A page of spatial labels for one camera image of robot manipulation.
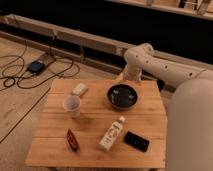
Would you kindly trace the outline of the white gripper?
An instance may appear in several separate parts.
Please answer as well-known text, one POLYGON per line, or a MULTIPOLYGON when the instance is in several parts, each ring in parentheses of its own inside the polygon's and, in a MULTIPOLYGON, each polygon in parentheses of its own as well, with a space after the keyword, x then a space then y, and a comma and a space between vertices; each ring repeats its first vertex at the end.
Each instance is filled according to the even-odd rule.
POLYGON ((126 65, 123 70, 123 79, 135 81, 136 83, 141 82, 142 69, 136 68, 135 66, 126 65))

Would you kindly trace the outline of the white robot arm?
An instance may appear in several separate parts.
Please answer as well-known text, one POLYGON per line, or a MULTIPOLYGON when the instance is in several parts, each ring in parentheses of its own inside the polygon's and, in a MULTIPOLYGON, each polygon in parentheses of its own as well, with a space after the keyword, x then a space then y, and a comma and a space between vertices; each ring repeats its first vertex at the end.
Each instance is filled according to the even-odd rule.
POLYGON ((213 70, 154 56, 143 43, 124 53, 123 78, 144 71, 175 88, 168 107, 165 171, 213 171, 213 70))

